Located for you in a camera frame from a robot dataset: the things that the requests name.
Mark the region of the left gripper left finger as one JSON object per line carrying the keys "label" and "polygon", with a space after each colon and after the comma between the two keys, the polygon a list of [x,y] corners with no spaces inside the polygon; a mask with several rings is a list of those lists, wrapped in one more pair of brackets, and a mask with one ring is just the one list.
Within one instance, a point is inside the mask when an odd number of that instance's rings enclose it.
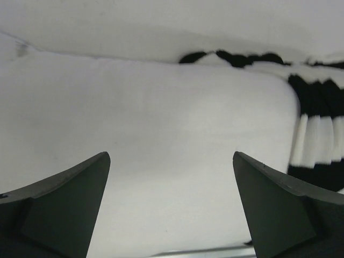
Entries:
{"label": "left gripper left finger", "polygon": [[110,163],[101,152],[1,194],[1,257],[86,257]]}

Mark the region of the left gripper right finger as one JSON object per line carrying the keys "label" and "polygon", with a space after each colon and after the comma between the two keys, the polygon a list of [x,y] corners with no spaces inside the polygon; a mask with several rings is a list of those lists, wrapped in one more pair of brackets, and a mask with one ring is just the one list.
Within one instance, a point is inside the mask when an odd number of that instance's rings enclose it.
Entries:
{"label": "left gripper right finger", "polygon": [[257,257],[343,257],[343,194],[233,155]]}

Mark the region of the white pillow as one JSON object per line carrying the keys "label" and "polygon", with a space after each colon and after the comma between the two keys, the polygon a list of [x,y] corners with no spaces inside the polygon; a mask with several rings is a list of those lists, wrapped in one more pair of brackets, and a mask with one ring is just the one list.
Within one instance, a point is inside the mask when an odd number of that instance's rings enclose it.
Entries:
{"label": "white pillow", "polygon": [[238,245],[233,154],[286,171],[297,117],[271,75],[31,53],[1,69],[1,192],[106,151],[89,257]]}

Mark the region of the black white striped pillowcase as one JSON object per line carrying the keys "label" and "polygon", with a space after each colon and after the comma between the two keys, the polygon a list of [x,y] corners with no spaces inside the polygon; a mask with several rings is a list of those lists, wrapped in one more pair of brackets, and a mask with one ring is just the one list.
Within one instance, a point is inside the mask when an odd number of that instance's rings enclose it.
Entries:
{"label": "black white striped pillowcase", "polygon": [[299,100],[299,119],[287,173],[334,192],[343,192],[343,60],[308,59],[297,64],[279,55],[232,54],[225,50],[191,52],[180,64],[216,56],[232,67],[274,74]]}

